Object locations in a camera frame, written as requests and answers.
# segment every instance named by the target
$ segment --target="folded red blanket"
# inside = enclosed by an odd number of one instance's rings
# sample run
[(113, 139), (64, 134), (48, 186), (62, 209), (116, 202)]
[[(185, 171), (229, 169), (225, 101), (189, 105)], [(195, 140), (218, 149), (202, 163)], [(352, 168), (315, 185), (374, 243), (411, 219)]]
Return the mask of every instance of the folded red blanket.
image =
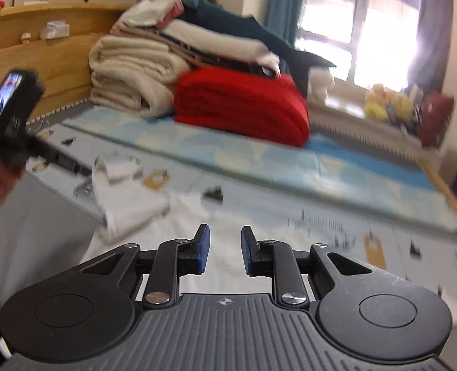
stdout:
[(235, 132), (285, 145), (309, 138), (304, 98), (292, 79), (270, 79), (220, 68), (202, 68), (177, 85), (175, 121)]

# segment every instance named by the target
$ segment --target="window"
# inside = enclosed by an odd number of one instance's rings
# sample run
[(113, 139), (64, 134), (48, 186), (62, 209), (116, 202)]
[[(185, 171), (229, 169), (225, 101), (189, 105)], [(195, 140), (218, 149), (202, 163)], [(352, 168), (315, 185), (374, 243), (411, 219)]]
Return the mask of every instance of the window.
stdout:
[(297, 49), (336, 64), (333, 76), (400, 91), (416, 51), (420, 0), (304, 0)]

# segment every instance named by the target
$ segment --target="camera screen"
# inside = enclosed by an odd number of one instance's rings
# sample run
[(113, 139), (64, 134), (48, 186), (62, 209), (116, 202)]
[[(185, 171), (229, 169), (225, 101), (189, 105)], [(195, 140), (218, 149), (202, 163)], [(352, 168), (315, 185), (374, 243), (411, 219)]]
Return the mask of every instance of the camera screen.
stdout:
[(10, 73), (4, 79), (2, 85), (0, 85), (0, 114), (2, 114), (5, 105), (14, 94), (14, 91), (21, 83), (21, 80), (22, 75)]

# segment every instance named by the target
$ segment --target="window pane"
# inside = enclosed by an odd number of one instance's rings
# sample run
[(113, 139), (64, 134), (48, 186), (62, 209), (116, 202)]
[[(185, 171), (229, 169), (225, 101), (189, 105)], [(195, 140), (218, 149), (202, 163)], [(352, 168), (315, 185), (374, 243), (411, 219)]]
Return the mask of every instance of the window pane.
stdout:
[(418, 8), (406, 2), (369, 0), (358, 45), (355, 84), (369, 88), (382, 83), (396, 91), (406, 87), (418, 22)]
[(330, 68), (331, 75), (343, 80), (347, 79), (352, 62), (352, 55), (339, 47), (329, 43), (322, 43), (303, 37), (296, 39), (295, 48), (298, 50), (308, 51), (317, 54), (336, 65), (336, 68)]
[(304, 0), (299, 27), (334, 41), (349, 43), (355, 0)]

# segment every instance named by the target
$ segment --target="wooden headboard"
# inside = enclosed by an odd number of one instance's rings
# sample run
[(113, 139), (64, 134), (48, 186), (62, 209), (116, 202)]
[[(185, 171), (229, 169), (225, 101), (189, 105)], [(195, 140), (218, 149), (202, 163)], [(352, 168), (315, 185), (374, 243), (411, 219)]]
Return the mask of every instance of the wooden headboard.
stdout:
[[(88, 53), (128, 6), (94, 3), (35, 4), (0, 10), (0, 82), (12, 68), (35, 69), (46, 86), (31, 118), (87, 98), (91, 91)], [(46, 22), (63, 19), (70, 36), (40, 40)], [(21, 44), (29, 32), (32, 41)]]

